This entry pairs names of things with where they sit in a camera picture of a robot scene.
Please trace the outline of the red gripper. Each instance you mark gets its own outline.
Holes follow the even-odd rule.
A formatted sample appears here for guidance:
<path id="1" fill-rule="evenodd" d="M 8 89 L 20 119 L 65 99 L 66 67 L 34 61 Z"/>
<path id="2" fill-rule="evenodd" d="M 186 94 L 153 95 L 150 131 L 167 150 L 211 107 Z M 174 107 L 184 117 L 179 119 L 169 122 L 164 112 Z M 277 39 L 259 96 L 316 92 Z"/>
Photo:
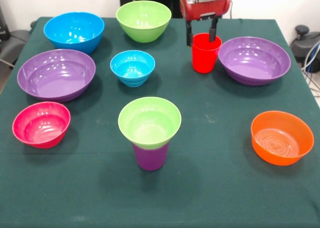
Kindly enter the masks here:
<path id="1" fill-rule="evenodd" d="M 230 8 L 231 0 L 179 0 L 180 10 L 186 20 L 186 45 L 193 44 L 191 21 L 212 18 L 209 29 L 209 41 L 216 40 L 218 17 L 226 14 Z"/>

